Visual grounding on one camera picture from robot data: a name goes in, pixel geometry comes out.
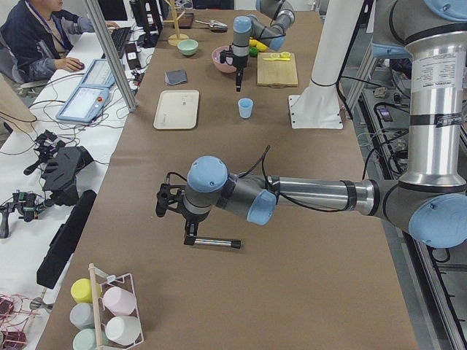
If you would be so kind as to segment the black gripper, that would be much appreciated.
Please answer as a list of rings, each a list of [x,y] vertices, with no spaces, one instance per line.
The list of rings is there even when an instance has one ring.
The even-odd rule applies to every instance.
[[[242,90],[243,70],[247,67],[249,55],[232,55],[232,66],[236,68],[236,92]]]
[[[208,217],[208,212],[203,214],[194,214],[187,209],[183,209],[182,215],[185,218],[185,236],[183,244],[194,245],[198,237],[198,225]]]

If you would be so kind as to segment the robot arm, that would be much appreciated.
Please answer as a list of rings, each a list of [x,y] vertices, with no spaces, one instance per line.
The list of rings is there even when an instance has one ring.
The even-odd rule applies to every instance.
[[[236,68],[236,91],[242,89],[244,68],[249,57],[250,38],[258,40],[274,51],[279,51],[286,31],[295,22],[295,12],[289,1],[256,1],[256,9],[271,19],[269,26],[262,24],[255,15],[237,16],[233,22],[233,43],[228,52]]]
[[[266,224],[280,204],[312,211],[358,211],[385,219],[415,240],[450,248],[466,240],[466,181],[458,174],[458,147],[466,61],[464,1],[378,1],[377,55],[412,57],[409,162],[397,180],[324,180],[355,170],[357,147],[340,125],[337,92],[341,65],[352,41],[362,1],[331,1],[309,86],[293,98],[290,116],[312,139],[290,145],[293,159],[314,166],[312,179],[231,173],[218,158],[195,160],[177,196],[185,218],[185,243],[200,244],[198,224],[213,207],[248,222]]]

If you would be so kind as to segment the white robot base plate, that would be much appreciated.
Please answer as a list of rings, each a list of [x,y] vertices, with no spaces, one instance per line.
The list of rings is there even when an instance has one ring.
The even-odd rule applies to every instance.
[[[290,95],[287,98],[293,129],[342,129],[339,98],[330,96]]]

